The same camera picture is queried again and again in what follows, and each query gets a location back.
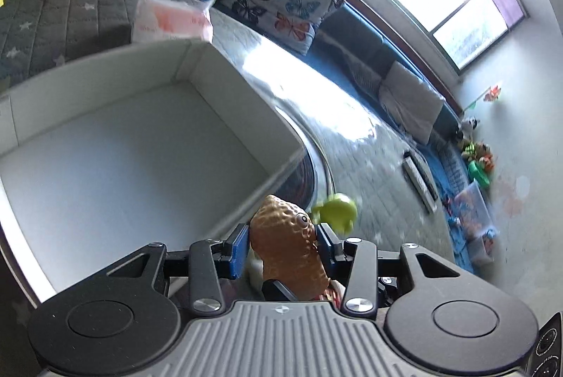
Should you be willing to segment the brown peanut toy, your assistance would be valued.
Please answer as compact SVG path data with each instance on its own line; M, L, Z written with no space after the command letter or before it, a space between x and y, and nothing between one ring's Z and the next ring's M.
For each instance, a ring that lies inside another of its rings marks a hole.
M250 245L262 261L264 280L284 284L300 301L311 301L329 286L307 212L268 195L250 221Z

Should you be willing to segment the round metal tray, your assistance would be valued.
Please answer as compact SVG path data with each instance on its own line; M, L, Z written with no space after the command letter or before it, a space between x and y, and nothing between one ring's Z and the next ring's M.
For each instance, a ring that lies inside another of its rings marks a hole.
M276 195L311 212L328 196L336 193L334 175L323 147L304 118L292 108L275 106L278 114L299 137L303 156L280 184Z

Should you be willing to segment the white remote control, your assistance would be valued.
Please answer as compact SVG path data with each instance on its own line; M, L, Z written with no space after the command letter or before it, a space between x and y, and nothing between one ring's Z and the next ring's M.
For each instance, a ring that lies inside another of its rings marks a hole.
M418 161L411 151L406 151L403 155L403 169L423 205L426 207L426 210L430 214L435 213L439 199L438 192L430 180L429 175L426 173L426 170L424 170L422 163Z

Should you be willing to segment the white cardboard box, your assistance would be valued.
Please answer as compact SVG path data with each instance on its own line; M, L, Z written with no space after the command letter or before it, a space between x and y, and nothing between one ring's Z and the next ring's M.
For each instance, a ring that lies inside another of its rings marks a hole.
M132 44L1 97L1 228L33 303L160 241L218 238L304 153L208 42Z

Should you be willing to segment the clear plastic toy bin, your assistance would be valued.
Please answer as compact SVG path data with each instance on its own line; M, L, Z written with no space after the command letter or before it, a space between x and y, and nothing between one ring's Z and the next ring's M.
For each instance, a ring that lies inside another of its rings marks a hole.
M493 228L492 218L476 181L457 194L453 204L469 240L479 238Z

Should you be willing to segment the blue sofa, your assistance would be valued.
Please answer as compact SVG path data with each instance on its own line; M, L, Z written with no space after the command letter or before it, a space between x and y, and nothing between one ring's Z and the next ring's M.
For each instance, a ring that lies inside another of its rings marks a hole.
M321 23L320 32L303 61L370 107L409 140L414 140L413 133L382 106L379 88L394 62L402 63L409 70L409 77L419 78L423 83L428 80L384 32L346 0L337 0L336 12ZM449 104L444 102L430 131L429 141L415 145L429 163L445 206L455 262L473 272L476 265L470 261L469 239L454 222L457 210L451 206L454 196L469 184L467 169L453 144L458 127L457 118Z

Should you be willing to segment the white folded cushion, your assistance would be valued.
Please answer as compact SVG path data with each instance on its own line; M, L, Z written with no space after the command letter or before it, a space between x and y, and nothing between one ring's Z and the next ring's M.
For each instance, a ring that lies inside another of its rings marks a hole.
M393 62L379 87L379 102L417 143L428 144L445 99L400 62Z

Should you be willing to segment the pile of small toys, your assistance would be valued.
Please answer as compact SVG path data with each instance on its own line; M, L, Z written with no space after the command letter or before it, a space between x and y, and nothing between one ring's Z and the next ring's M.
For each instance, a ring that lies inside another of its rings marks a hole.
M488 189L494 161L491 148L475 139L478 124L479 120L475 117L462 120L455 135L456 143L467 166L469 179L477 182L481 188Z

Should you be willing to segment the pink tissue pack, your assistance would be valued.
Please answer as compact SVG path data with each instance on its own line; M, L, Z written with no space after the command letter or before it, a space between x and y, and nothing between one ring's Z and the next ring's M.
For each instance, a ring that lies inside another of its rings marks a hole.
M166 39L211 42L211 8L216 0L138 0L131 32L132 43Z

